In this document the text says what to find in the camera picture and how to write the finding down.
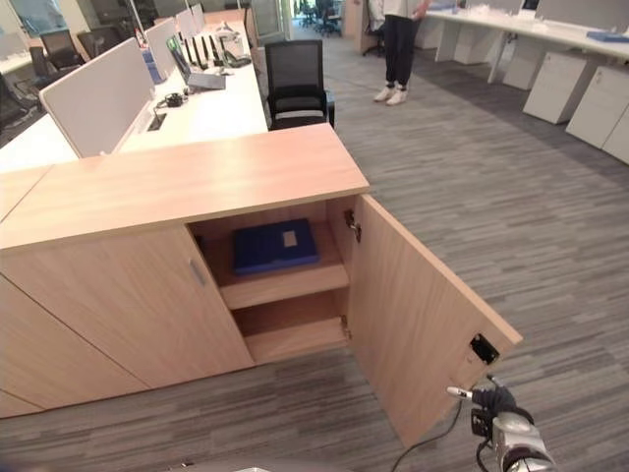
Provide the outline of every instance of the wooden countertop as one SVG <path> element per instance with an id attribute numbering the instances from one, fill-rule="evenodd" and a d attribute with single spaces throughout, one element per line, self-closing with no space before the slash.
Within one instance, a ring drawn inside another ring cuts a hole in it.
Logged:
<path id="1" fill-rule="evenodd" d="M 0 221 L 11 212 L 22 197 L 50 170 L 51 165 L 0 173 Z"/>
<path id="2" fill-rule="evenodd" d="M 0 225 L 0 249 L 327 200 L 368 187 L 327 124 L 90 157 L 53 166 Z"/>

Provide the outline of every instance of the white drawer unit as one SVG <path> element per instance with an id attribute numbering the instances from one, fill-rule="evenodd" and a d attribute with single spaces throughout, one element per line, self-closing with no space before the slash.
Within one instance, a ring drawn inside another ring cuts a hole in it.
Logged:
<path id="1" fill-rule="evenodd" d="M 614 157 L 629 164 L 629 107 L 602 147 Z"/>
<path id="2" fill-rule="evenodd" d="M 497 29 L 463 25 L 454 49 L 454 60 L 466 65 L 487 62 L 499 36 Z"/>
<path id="3" fill-rule="evenodd" d="M 524 112 L 554 124 L 568 121 L 600 61 L 599 56 L 547 52 Z"/>
<path id="4" fill-rule="evenodd" d="M 599 67 L 566 132 L 602 148 L 629 107 L 629 70 Z"/>
<path id="5" fill-rule="evenodd" d="M 425 17 L 420 22 L 420 29 L 415 38 L 415 45 L 420 49 L 439 47 L 443 34 L 443 20 Z"/>
<path id="6" fill-rule="evenodd" d="M 530 90 L 542 66 L 546 49 L 547 44 L 540 39 L 518 37 L 502 82 L 516 89 Z"/>

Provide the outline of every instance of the blue folder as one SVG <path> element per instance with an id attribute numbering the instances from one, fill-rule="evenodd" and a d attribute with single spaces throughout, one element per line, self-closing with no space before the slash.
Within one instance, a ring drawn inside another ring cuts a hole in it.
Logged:
<path id="1" fill-rule="evenodd" d="M 318 263 L 308 220 L 294 219 L 234 231 L 234 272 L 237 275 Z"/>
<path id="2" fill-rule="evenodd" d="M 629 42 L 629 36 L 619 32 L 588 31 L 588 37 L 602 42 Z"/>

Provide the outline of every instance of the desk divider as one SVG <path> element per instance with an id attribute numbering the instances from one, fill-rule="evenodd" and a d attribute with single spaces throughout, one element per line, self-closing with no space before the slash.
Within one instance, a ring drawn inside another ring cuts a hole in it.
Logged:
<path id="1" fill-rule="evenodd" d="M 518 13 L 522 3 L 522 0 L 468 0 L 467 8 L 489 5 L 491 8 L 503 10 L 506 13 Z"/>
<path id="2" fill-rule="evenodd" d="M 193 20 L 195 21 L 195 27 L 197 27 L 197 34 L 203 31 L 205 26 L 205 16 L 203 15 L 203 8 L 200 3 L 191 8 L 193 13 Z"/>
<path id="3" fill-rule="evenodd" d="M 174 18 L 169 18 L 165 22 L 146 30 L 146 40 L 150 46 L 159 75 L 163 79 L 167 79 L 177 67 L 173 55 L 166 46 L 166 40 L 176 34 L 177 29 L 175 28 Z"/>
<path id="4" fill-rule="evenodd" d="M 629 28 L 628 0 L 541 0 L 536 18 L 574 23 L 592 29 L 625 32 Z"/>
<path id="5" fill-rule="evenodd" d="M 115 151 L 152 100 L 153 81 L 135 38 L 92 59 L 39 93 L 79 157 Z"/>
<path id="6" fill-rule="evenodd" d="M 179 32 L 184 39 L 190 39 L 197 34 L 193 13 L 189 9 L 178 13 L 175 19 L 177 20 L 177 25 L 179 25 Z"/>

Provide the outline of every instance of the door hinge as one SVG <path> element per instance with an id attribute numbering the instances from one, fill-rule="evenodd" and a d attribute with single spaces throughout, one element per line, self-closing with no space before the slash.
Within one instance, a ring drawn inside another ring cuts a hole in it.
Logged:
<path id="1" fill-rule="evenodd" d="M 343 329 L 343 334 L 348 339 L 352 339 L 352 331 L 350 330 L 347 324 L 347 315 L 341 315 L 341 328 Z"/>
<path id="2" fill-rule="evenodd" d="M 354 219 L 354 211 L 352 209 L 346 209 L 343 214 L 345 215 L 345 224 L 354 231 L 356 242 L 360 243 L 363 236 L 363 228 L 361 227 L 361 223 L 357 223 Z"/>

